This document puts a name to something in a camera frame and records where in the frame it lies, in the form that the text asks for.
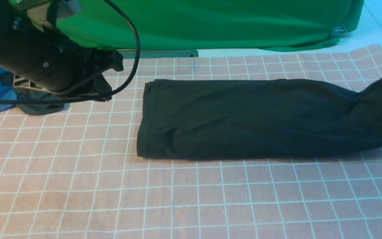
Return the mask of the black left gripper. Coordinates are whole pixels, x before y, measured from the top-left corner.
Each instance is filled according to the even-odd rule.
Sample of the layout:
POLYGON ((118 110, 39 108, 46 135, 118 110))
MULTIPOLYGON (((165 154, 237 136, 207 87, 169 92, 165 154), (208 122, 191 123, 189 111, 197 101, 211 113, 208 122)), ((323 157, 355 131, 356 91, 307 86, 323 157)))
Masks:
POLYGON ((81 47, 31 20, 6 20, 0 21, 0 67, 14 74, 14 88, 109 101, 112 87, 102 74, 123 71, 123 56, 81 47))

